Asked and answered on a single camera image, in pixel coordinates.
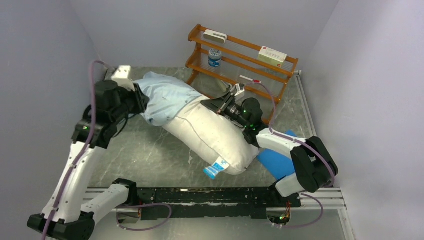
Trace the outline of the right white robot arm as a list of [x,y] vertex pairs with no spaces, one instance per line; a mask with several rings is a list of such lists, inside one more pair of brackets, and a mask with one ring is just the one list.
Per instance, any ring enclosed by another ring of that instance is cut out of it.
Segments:
[[276,190],[270,193],[270,202],[275,207],[282,207],[293,194],[315,193],[334,183],[339,169],[323,141],[317,136],[299,138],[273,130],[262,121],[263,111],[257,99],[250,97],[237,104],[235,95],[228,92],[220,98],[202,100],[201,104],[243,127],[248,144],[292,161],[294,173],[279,179]]

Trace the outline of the white pillow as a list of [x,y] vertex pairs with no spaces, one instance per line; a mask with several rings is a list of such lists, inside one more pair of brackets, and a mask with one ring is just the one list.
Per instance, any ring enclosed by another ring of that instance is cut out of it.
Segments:
[[253,162],[259,149],[246,142],[241,129],[203,106],[201,101],[207,99],[201,96],[192,101],[162,127],[209,166],[221,157],[230,164],[223,172],[239,175]]

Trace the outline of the light blue pillowcase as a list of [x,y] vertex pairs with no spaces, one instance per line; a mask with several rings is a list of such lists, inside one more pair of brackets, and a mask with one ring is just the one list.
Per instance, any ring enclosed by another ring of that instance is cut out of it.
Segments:
[[146,110],[140,115],[148,124],[155,127],[166,125],[186,105],[202,96],[184,81],[152,71],[133,83],[138,85],[145,96],[149,97]]

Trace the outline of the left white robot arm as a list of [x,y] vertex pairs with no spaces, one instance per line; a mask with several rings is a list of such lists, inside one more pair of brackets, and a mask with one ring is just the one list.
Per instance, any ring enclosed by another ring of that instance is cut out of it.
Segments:
[[143,113],[149,100],[137,84],[131,90],[113,80],[94,85],[94,105],[85,109],[75,126],[57,187],[42,212],[29,217],[28,228],[44,238],[88,240],[96,224],[115,207],[132,208],[141,202],[136,183],[122,178],[89,202],[83,197],[95,167],[121,132],[118,124],[125,123],[130,115]]

